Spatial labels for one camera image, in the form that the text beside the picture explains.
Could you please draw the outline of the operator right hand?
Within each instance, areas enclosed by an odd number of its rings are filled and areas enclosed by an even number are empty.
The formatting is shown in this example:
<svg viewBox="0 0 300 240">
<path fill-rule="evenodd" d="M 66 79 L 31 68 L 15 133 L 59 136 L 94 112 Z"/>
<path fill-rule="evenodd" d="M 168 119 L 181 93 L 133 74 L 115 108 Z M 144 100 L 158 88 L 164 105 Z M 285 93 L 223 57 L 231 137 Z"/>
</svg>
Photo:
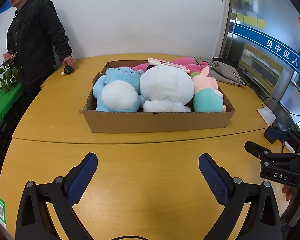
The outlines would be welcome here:
<svg viewBox="0 0 300 240">
<path fill-rule="evenodd" d="M 292 198 L 292 187 L 284 185 L 281 192 L 285 194 L 286 201 L 290 201 Z"/>
</svg>

